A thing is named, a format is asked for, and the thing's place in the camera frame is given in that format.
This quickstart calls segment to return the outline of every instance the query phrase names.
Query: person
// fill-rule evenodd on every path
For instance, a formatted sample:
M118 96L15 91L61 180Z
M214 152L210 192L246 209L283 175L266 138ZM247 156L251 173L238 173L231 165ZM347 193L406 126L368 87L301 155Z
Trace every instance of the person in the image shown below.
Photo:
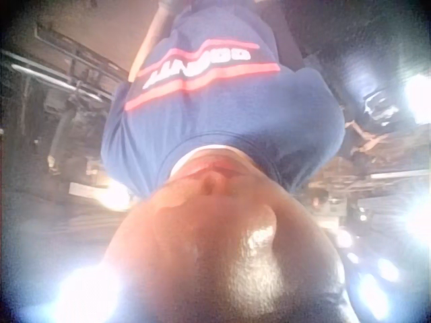
M356 122L352 111L345 107L343 114L345 135L337 155L350 161L358 175L365 176L375 161L375 157L370 155L369 151L384 142L388 134L375 135L365 131Z
M107 172L142 201L102 262L146 322L357 322L291 195L339 149L337 101L277 1L183 4L160 0L106 121Z

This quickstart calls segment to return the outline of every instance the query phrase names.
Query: t-shirt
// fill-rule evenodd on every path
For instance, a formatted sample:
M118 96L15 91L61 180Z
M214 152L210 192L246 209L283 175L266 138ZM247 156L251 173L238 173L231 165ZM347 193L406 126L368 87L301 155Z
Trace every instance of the t-shirt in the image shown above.
M188 152L226 145L293 191L343 136L342 111L319 72L282 66L273 32L251 9L213 5L178 17L135 82L117 90L102 159L145 198Z

